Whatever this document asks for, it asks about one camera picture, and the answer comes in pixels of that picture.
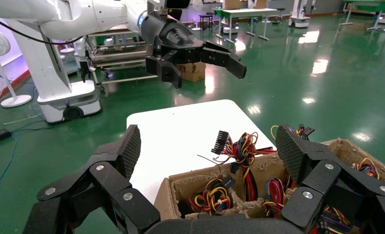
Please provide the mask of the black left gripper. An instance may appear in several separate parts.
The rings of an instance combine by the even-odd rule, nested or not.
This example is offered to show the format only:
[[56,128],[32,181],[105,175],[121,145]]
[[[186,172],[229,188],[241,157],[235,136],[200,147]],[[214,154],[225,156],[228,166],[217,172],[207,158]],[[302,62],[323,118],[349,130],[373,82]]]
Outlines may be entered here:
[[241,58],[223,46],[197,39],[178,20],[158,12],[147,15],[140,25],[141,36],[147,44],[145,70],[162,82],[182,87],[182,74],[175,64],[203,62],[226,68],[238,79],[246,75]]

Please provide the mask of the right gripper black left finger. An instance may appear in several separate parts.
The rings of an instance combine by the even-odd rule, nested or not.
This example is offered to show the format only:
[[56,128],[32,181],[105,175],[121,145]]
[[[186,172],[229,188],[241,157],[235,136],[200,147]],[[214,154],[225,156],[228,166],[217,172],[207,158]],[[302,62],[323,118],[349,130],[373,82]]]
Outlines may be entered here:
[[80,169],[43,187],[36,232],[73,234],[97,209],[123,234],[143,234],[159,223],[159,211],[130,183],[140,152],[140,130],[130,125],[121,139],[100,145]]

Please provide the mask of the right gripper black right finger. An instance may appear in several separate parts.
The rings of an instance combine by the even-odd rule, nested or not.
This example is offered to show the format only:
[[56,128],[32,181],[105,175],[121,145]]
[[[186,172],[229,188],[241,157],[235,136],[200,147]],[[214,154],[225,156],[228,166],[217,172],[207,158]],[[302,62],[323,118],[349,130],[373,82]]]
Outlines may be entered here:
[[309,233],[326,206],[333,207],[362,234],[385,234],[385,183],[354,170],[325,145],[301,138],[286,124],[276,147],[297,189],[281,218]]

